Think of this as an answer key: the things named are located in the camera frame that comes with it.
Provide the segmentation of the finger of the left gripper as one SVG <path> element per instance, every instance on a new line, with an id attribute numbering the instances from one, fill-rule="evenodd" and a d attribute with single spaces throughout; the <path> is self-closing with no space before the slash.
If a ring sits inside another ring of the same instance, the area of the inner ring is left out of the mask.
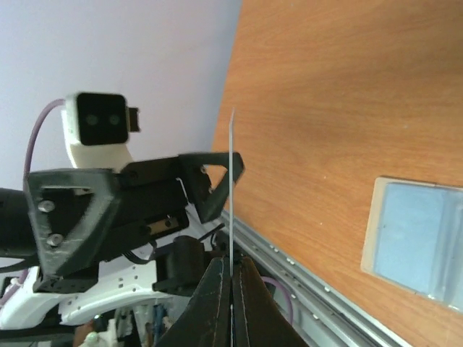
<path id="1" fill-rule="evenodd" d="M 186 153 L 178 156 L 181 180 L 188 201 L 195 206 L 201 223 L 217 219 L 229 197 L 229 179 L 237 183 L 245 170 L 244 161 L 238 152 Z M 224 175 L 215 188 L 212 187 L 207 166 L 225 168 Z"/>
<path id="2" fill-rule="evenodd" d="M 121 202 L 111 169 L 54 169 L 29 174 L 25 194 L 45 275 L 90 267 Z"/>

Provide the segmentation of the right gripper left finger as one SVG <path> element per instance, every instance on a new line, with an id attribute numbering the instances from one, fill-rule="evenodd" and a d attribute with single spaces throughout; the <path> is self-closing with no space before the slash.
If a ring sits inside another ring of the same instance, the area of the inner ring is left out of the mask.
<path id="1" fill-rule="evenodd" d="M 230 346 L 231 278 L 229 259 L 214 258 L 178 320 L 157 346 Z"/>

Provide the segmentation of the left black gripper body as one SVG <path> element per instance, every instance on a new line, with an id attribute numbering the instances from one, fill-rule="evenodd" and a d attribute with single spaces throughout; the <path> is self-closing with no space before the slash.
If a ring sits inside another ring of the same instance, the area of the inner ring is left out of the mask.
<path id="1" fill-rule="evenodd" d="M 201 221 L 212 220 L 202 208 L 210 199 L 211 180 L 201 157 L 170 157 L 127 164 L 119 173 L 122 201 L 98 260 L 113 260 L 189 225 L 192 204 Z"/>

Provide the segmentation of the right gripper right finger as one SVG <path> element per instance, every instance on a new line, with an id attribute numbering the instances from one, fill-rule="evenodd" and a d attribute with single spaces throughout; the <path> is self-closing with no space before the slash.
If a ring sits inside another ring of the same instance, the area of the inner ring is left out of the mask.
<path id="1" fill-rule="evenodd" d="M 280 313 L 249 257 L 234 264 L 231 282 L 236 346 L 306 346 Z"/>

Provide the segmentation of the teal card dark stripe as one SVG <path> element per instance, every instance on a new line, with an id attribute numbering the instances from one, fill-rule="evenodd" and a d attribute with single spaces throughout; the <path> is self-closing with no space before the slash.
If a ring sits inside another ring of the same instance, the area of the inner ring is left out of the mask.
<path id="1" fill-rule="evenodd" d="M 234 267 L 234 115 L 235 107 L 231 111 L 229 120 L 229 267 L 231 277 Z"/>

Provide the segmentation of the translucent grey card holder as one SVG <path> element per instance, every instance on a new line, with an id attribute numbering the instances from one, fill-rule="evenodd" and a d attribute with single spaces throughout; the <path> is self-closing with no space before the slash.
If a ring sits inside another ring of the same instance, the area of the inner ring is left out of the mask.
<path id="1" fill-rule="evenodd" d="M 462 188 L 380 176 L 361 269 L 462 312 Z"/>

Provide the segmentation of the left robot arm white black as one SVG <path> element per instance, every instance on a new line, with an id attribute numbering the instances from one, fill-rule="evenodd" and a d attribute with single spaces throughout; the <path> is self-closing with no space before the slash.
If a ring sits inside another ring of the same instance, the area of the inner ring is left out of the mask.
<path id="1" fill-rule="evenodd" d="M 77 155 L 71 169 L 30 173 L 25 191 L 1 191 L 1 340 L 67 337 L 96 314 L 188 296 L 211 261 L 180 236 L 187 207 L 219 218 L 239 153 L 188 153 L 135 162 L 125 147 Z M 172 234 L 176 240 L 157 247 Z M 152 245 L 148 259 L 134 250 Z"/>

